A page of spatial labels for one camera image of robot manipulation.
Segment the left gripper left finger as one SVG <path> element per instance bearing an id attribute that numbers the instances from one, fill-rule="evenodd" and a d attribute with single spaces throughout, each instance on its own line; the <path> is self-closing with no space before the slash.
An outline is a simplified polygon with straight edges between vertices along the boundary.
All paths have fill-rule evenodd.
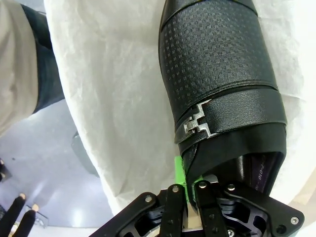
<path id="1" fill-rule="evenodd" d="M 145 192 L 91 234 L 92 237 L 180 237 L 186 216 L 183 161 L 175 157 L 175 184 L 158 195 Z"/>

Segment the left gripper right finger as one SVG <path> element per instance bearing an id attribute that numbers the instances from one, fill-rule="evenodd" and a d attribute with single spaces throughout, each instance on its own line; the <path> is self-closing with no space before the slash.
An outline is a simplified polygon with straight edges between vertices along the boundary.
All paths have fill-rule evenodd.
<path id="1" fill-rule="evenodd" d="M 194 184 L 201 237 L 289 237 L 304 214 L 239 182 Z"/>

